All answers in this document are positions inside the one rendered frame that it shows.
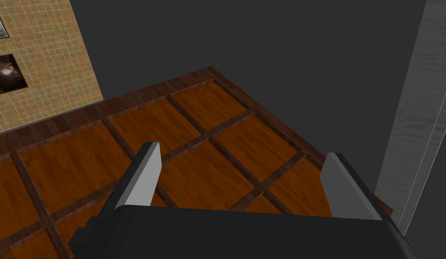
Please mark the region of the dark brown wall picture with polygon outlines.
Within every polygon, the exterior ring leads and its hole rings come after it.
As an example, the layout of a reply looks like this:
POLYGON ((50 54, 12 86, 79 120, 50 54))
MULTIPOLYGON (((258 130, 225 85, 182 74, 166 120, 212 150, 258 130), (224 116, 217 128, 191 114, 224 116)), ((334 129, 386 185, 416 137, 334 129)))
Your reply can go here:
POLYGON ((0 94, 27 87, 28 84, 13 54, 0 55, 0 94))

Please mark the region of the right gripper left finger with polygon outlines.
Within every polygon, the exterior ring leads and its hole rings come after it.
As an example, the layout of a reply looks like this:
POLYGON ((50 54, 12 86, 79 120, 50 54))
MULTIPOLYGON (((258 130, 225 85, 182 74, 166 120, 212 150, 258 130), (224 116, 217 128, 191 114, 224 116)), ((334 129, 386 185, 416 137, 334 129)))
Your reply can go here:
POLYGON ((150 206, 162 169, 160 144, 145 142, 107 198, 97 218, 122 205, 150 206))

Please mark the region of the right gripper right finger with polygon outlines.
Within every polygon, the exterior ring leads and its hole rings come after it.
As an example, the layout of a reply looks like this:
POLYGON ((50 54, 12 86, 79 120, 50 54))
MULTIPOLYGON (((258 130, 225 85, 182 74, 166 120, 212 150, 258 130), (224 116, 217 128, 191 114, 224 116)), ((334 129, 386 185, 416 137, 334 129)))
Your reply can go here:
POLYGON ((392 221, 388 209, 343 154, 326 154, 320 180, 333 217, 392 221))

